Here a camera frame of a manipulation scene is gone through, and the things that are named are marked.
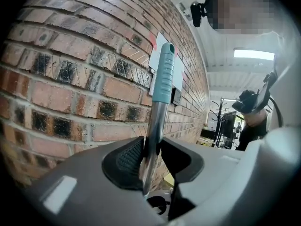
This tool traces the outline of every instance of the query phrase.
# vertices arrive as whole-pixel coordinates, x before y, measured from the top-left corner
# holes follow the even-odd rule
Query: fluorescent light
[[[232,100],[232,99],[224,99],[224,101],[236,101],[236,100]]]
[[[256,50],[244,50],[244,49],[236,49],[234,50],[235,58],[259,58],[266,60],[274,60],[274,53],[256,51]]]

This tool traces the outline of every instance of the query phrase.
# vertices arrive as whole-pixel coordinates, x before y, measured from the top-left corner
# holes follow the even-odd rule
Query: brick wall
[[[146,136],[158,32],[185,64],[181,105],[169,106],[164,134],[196,142],[206,75],[170,0],[27,0],[0,63],[0,144],[17,182],[30,185],[82,150]],[[166,173],[159,159],[153,187]]]

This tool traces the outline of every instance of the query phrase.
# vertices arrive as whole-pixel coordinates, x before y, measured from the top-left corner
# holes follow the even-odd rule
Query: ceiling
[[[206,65],[210,99],[218,104],[221,97],[236,99],[245,89],[257,92],[263,86],[263,79],[273,68],[273,61],[234,58],[234,49],[245,48],[276,53],[278,49],[277,35],[235,35],[220,34],[213,30],[206,18],[202,19],[199,28],[191,21],[190,4],[196,0],[171,0],[182,12],[186,22],[201,51]],[[227,101],[226,107],[231,110],[233,102]],[[211,103],[211,109],[217,106]]]

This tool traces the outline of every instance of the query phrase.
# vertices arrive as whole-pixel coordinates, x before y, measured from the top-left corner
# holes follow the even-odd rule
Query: white paper sign
[[[156,38],[157,49],[152,49],[151,57],[149,61],[149,67],[153,68],[155,71],[158,69],[161,49],[163,44],[167,43],[167,39],[161,33],[158,33]],[[179,91],[182,90],[183,82],[183,73],[184,73],[184,63],[177,55],[174,58],[174,77],[173,77],[173,86],[175,86]]]

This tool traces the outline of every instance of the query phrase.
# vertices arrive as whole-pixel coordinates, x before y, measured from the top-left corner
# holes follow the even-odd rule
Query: metal pole
[[[162,46],[152,97],[150,122],[143,150],[145,157],[142,165],[143,195],[147,195],[150,191],[151,180],[161,149],[159,143],[163,137],[164,124],[173,87],[174,53],[175,48],[173,44],[165,43]]]

